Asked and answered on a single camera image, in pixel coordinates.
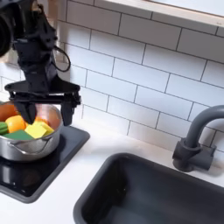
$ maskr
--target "burner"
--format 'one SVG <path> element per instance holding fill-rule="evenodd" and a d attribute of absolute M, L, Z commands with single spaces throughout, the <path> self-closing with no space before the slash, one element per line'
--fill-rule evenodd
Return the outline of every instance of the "burner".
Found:
<path fill-rule="evenodd" d="M 48 157 L 33 163 L 11 162 L 0 157 L 0 193 L 24 203 L 37 200 L 89 139 L 83 130 L 63 127 L 59 146 Z"/>

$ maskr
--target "orange toy food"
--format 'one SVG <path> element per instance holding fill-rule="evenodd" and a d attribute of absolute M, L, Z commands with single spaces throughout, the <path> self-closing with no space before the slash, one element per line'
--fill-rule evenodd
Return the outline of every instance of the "orange toy food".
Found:
<path fill-rule="evenodd" d="M 14 105 L 6 104 L 3 105 L 3 109 L 0 106 L 0 122 L 5 122 L 8 117 L 16 116 L 18 114 L 17 109 Z"/>
<path fill-rule="evenodd" d="M 37 116 L 35 118 L 35 122 L 43 122 L 43 123 L 46 123 L 47 125 L 49 125 L 49 122 L 46 119 L 44 119 L 44 118 L 42 118 L 40 116 Z"/>
<path fill-rule="evenodd" d="M 8 118 L 5 122 L 8 125 L 9 133 L 13 133 L 18 130 L 25 130 L 26 128 L 25 120 L 21 115 L 14 115 Z"/>

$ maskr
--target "faucet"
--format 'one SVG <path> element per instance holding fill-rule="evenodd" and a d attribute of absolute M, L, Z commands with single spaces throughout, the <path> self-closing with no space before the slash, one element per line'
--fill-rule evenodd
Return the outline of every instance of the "faucet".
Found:
<path fill-rule="evenodd" d="M 182 172 L 191 172 L 195 167 L 209 170 L 216 147 L 205 150 L 199 144 L 203 129 L 213 120 L 224 118 L 224 105 L 215 106 L 202 111 L 193 120 L 186 138 L 181 138 L 173 153 L 173 165 Z"/>

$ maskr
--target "pot handle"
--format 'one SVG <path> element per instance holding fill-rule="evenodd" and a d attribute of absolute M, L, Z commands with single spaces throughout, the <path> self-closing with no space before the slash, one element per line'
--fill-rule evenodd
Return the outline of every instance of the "pot handle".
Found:
<path fill-rule="evenodd" d="M 8 144 L 9 144 L 9 146 L 15 148 L 17 151 L 21 152 L 22 154 L 30 156 L 30 155 L 38 155 L 38 154 L 40 154 L 46 148 L 47 144 L 50 142 L 51 139 L 52 138 L 42 139 L 42 141 L 45 141 L 45 146 L 41 150 L 35 151 L 35 152 L 27 152 L 27 151 L 21 150 L 14 143 L 8 143 Z"/>

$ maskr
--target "sink basin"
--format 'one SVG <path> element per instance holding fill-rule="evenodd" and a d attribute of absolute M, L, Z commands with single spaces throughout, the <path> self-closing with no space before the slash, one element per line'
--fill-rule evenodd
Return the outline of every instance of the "sink basin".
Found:
<path fill-rule="evenodd" d="M 76 224 L 223 224 L 224 189 L 116 154 L 80 196 L 73 217 Z"/>

